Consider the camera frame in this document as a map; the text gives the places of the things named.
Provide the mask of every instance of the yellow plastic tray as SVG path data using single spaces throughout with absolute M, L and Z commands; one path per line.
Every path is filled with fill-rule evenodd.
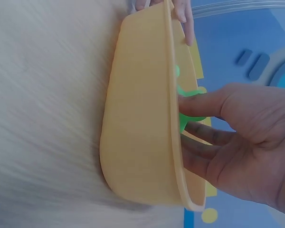
M 120 197 L 201 211 L 205 181 L 183 167 L 179 85 L 197 89 L 191 55 L 170 0 L 125 18 L 107 91 L 100 141 L 104 177 Z

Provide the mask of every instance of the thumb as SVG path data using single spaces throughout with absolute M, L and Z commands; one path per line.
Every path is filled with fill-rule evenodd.
M 222 88 L 218 91 L 205 94 L 188 97 L 179 96 L 179 109 L 186 116 L 215 116 L 224 118 L 221 110 L 229 94 L 228 90 Z

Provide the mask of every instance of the fingernail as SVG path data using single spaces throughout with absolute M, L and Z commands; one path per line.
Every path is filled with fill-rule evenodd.
M 185 15 L 182 14 L 181 18 L 180 18 L 181 23 L 186 23 L 187 19 L 185 17 Z
M 137 11 L 140 11 L 140 10 L 143 10 L 143 9 L 144 9 L 144 6 L 137 6 L 137 7 L 136 7 L 136 10 L 137 10 Z

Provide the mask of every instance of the finger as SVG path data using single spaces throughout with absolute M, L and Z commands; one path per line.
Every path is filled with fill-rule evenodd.
M 182 157 L 185 169 L 195 173 L 201 178 L 206 178 L 210 160 L 199 157 L 188 151 L 186 148 L 182 149 Z
M 185 135 L 181 135 L 181 147 L 204 159 L 213 159 L 221 148 L 220 146 L 206 145 Z
M 220 131 L 198 122 L 189 122 L 185 128 L 186 132 L 211 143 L 223 146 L 230 142 L 234 132 Z
M 163 2 L 163 0 L 151 0 L 150 6 Z
M 135 8 L 137 11 L 143 10 L 147 0 L 136 0 Z
M 186 23 L 184 24 L 184 31 L 186 35 L 186 44 L 188 46 L 192 46 L 194 40 L 194 22 L 193 22 L 193 14 L 191 9 L 191 2 L 188 0 L 188 3 L 185 7 L 185 17 Z
M 179 96 L 179 110 L 184 115 L 192 117 L 215 116 L 224 118 L 221 111 L 230 95 L 231 93 L 228 90 L 220 89 L 195 96 Z
M 178 20 L 181 23 L 187 22 L 186 16 L 185 16 L 185 7 L 186 7 L 185 2 L 186 0 L 175 0 L 174 1 L 174 10 L 175 10 Z

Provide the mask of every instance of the yellow dot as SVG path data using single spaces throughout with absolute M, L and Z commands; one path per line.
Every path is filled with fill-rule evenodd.
M 201 90 L 201 91 L 203 91 L 204 93 L 207 92 L 207 89 L 206 89 L 205 87 L 199 86 L 198 89 Z
M 213 208 L 207 208 L 201 215 L 204 223 L 214 223 L 218 219 L 218 212 Z

